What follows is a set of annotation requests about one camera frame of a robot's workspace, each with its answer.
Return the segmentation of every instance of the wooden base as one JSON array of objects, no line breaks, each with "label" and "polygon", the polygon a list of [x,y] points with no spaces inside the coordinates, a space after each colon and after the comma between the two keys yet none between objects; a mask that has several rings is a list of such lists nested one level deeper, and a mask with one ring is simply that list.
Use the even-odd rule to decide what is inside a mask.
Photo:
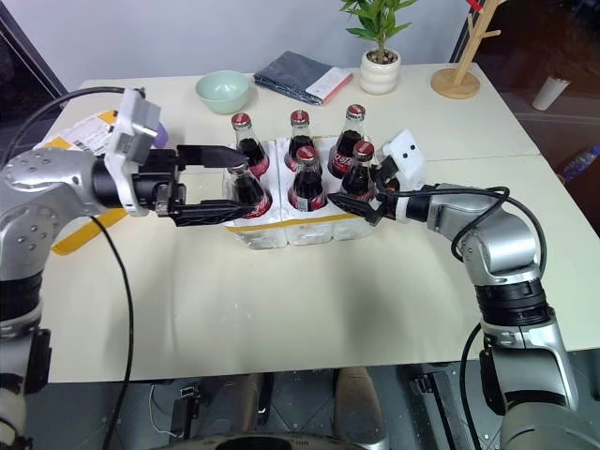
[{"label": "wooden base", "polygon": [[462,83],[454,85],[455,73],[454,68],[438,70],[431,77],[431,88],[441,96],[456,99],[471,98],[479,92],[481,83],[474,75],[467,72]]}]

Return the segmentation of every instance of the white cup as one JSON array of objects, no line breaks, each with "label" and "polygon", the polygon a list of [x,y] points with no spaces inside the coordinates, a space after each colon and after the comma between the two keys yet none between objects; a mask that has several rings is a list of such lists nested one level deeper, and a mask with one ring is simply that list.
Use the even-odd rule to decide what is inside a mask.
[{"label": "white cup", "polygon": [[539,111],[547,110],[569,83],[570,82],[567,80],[561,80],[560,78],[555,78],[550,75],[547,77],[540,92],[535,96],[532,106]]}]

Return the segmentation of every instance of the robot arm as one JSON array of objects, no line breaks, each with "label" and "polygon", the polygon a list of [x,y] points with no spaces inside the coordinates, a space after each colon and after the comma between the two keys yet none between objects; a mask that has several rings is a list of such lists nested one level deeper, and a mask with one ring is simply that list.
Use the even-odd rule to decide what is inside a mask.
[{"label": "robot arm", "polygon": [[41,148],[0,170],[0,448],[28,448],[24,394],[41,389],[50,368],[50,331],[39,328],[42,271],[54,239],[72,219],[124,206],[176,226],[221,223],[253,207],[228,200],[186,204],[178,182],[187,165],[232,167],[246,161],[227,147],[152,150],[158,107],[126,89],[104,159]]},{"label": "robot arm", "polygon": [[[498,199],[455,185],[423,186],[423,157],[411,151],[418,149],[406,131],[383,146],[375,174],[379,194],[371,204],[345,194],[329,198],[372,224],[381,217],[417,220],[454,243]],[[390,191],[384,186],[393,177],[403,189],[416,190],[401,195]],[[590,424],[576,413],[573,371],[542,288],[537,243],[529,227],[497,208],[465,232],[457,246],[482,313],[482,384],[489,408],[504,415],[502,448],[600,449]]]}]

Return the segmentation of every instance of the bottle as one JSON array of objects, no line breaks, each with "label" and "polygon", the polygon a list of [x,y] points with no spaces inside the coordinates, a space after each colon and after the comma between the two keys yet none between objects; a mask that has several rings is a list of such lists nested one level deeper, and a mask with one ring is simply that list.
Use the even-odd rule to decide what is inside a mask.
[{"label": "bottle", "polygon": [[309,119],[308,112],[296,110],[290,115],[290,123],[292,124],[292,138],[290,139],[290,148],[285,155],[285,165],[291,171],[296,172],[298,163],[296,162],[296,153],[300,147],[309,145],[314,148],[314,143],[310,138],[310,130],[308,129]]},{"label": "bottle", "polygon": [[592,165],[596,158],[600,156],[600,145],[592,147],[590,150],[578,154],[575,159],[569,162],[562,170],[561,176],[568,183],[576,179],[583,171]]},{"label": "bottle", "polygon": [[250,116],[240,112],[232,117],[232,125],[235,130],[237,150],[247,157],[250,171],[260,179],[269,168],[269,156],[264,152],[261,142],[252,130]]},{"label": "bottle", "polygon": [[329,152],[327,168],[336,178],[342,178],[350,169],[353,161],[354,146],[365,136],[363,121],[365,108],[361,105],[350,105],[346,110],[346,124],[337,138],[336,145]]},{"label": "bottle", "polygon": [[316,211],[327,204],[319,173],[317,154],[312,147],[304,146],[296,153],[298,169],[288,192],[290,204],[305,213]]},{"label": "bottle", "polygon": [[263,189],[246,163],[228,167],[232,181],[232,200],[255,206],[244,218],[259,218],[271,207],[271,195]]},{"label": "bottle", "polygon": [[371,142],[360,141],[354,146],[350,169],[341,180],[340,192],[352,195],[356,200],[368,202],[375,195],[370,165],[375,148]]}]

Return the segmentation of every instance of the gray wall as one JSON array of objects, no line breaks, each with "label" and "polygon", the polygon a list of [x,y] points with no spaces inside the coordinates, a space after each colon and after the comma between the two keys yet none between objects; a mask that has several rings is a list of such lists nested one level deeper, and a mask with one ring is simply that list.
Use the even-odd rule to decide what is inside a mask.
[{"label": "gray wall", "polygon": [[[369,43],[338,0],[3,0],[67,89],[100,78],[255,71],[285,50],[348,68]],[[407,64],[447,62],[464,0],[419,0],[390,43]]]}]

